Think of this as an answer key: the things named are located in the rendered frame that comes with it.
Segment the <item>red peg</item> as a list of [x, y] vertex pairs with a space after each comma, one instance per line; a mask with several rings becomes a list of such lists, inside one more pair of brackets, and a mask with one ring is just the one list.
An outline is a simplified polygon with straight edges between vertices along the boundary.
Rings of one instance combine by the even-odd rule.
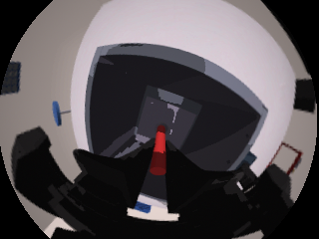
[[159, 125], [157, 128], [155, 150], [153, 150], [151, 173], [152, 175], [166, 174], [166, 155], [164, 155], [164, 147], [166, 146], [166, 128]]

